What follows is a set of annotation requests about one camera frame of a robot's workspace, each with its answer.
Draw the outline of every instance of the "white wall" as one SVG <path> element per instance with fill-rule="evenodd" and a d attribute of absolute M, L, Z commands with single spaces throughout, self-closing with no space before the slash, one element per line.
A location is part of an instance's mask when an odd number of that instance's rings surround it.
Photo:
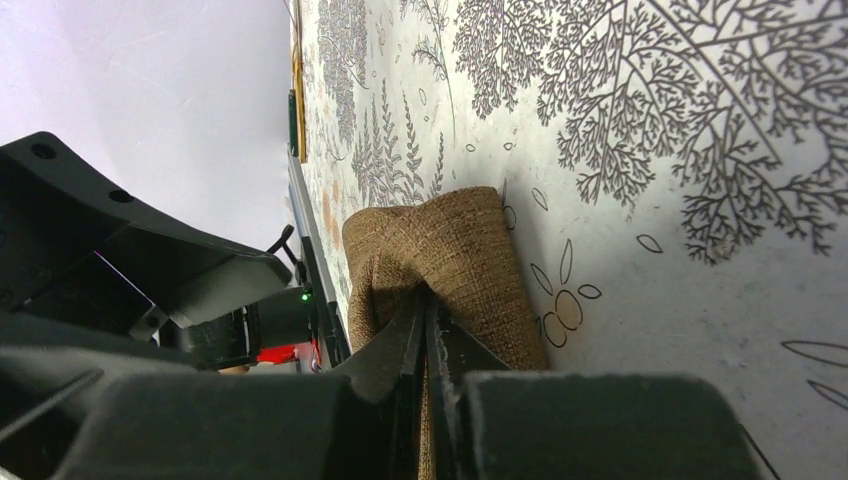
<path fill-rule="evenodd" d="M 0 1 L 0 144 L 56 134 L 134 196 L 267 248 L 286 223 L 282 0 Z"/>

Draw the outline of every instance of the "leaf outline drawing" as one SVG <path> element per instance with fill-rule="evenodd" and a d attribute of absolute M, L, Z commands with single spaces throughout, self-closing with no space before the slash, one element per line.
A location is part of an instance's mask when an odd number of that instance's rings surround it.
<path fill-rule="evenodd" d="M 515 230 L 515 223 L 518 221 L 518 218 L 515 216 L 515 209 L 506 204 L 506 178 L 504 178 L 504 185 L 501 189 L 501 207 L 503 207 L 506 229 Z"/>
<path fill-rule="evenodd" d="M 811 340 L 787 340 L 780 344 L 783 348 L 802 357 L 835 367 L 848 368 L 848 346 Z"/>
<path fill-rule="evenodd" d="M 636 241 L 639 243 L 639 245 L 642 248 L 644 248 L 645 250 L 647 250 L 651 253 L 656 253 L 656 254 L 663 253 L 662 247 L 660 246 L 659 242 L 657 242 L 654 239 L 654 237 L 648 235 L 647 233 L 637 235 Z"/>
<path fill-rule="evenodd" d="M 848 411 L 848 395 L 840 392 L 839 390 L 836 390 L 833 387 L 828 387 L 827 385 L 816 382 L 814 380 L 807 380 L 807 383 L 822 398 L 836 405 L 837 407 Z"/>
<path fill-rule="evenodd" d="M 535 263 L 530 263 L 530 270 L 533 272 L 539 287 L 554 301 L 553 310 L 537 316 L 536 324 L 539 328 L 539 334 L 544 335 L 548 343 L 555 348 L 564 347 L 568 342 L 568 332 L 576 332 L 583 324 L 583 306 L 577 296 L 567 288 L 567 283 L 571 279 L 573 262 L 574 254 L 569 238 L 566 239 L 560 259 L 560 284 L 557 286 L 559 291 L 556 294 L 554 294 L 556 289 L 554 289 L 545 271 Z M 595 300 L 602 295 L 601 290 L 591 284 L 581 285 L 577 288 L 577 293 L 587 300 Z"/>
<path fill-rule="evenodd" d="M 547 212 L 548 211 L 548 199 L 545 198 L 545 194 L 542 193 L 542 191 L 539 190 L 536 187 L 533 187 L 533 189 L 530 191 L 530 193 L 533 194 L 533 200 L 536 201 L 536 204 L 539 205 L 540 207 L 542 207 L 542 210 Z"/>

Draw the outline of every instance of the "patterned tablecloth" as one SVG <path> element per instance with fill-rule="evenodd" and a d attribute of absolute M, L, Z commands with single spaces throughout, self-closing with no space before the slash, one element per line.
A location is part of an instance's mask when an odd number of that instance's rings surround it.
<path fill-rule="evenodd" d="M 558 369 L 700 376 L 767 473 L 845 478 L 846 8 L 302 0 L 343 311 L 347 217 L 493 185 Z"/>

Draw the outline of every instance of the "brown textured fabric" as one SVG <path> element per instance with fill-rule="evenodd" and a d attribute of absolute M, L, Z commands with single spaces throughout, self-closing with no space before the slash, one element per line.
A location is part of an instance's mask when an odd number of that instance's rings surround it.
<path fill-rule="evenodd" d="M 353 349 L 391 320 L 406 293 L 426 282 L 508 365 L 546 368 L 502 208 L 495 189 L 478 187 L 415 207 L 352 215 L 342 238 L 352 284 L 347 318 Z M 421 465 L 429 467 L 428 434 L 429 421 L 422 418 Z M 427 469 L 419 478 L 429 478 Z"/>

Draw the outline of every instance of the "fern leaf pattern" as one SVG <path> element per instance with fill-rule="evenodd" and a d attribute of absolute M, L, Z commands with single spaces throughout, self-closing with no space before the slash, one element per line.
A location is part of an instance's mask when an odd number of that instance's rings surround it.
<path fill-rule="evenodd" d="M 371 97 L 371 122 L 368 113 L 353 148 L 351 167 L 357 179 L 362 203 L 368 206 L 417 205 L 436 197 L 442 191 L 444 175 L 444 135 L 439 133 L 436 173 L 425 197 L 424 179 L 418 172 L 423 163 L 418 133 L 406 93 L 402 94 L 405 120 L 405 149 L 398 145 L 394 112 L 389 104 L 386 81 L 380 94 L 380 121 L 377 120 L 376 96 Z"/>

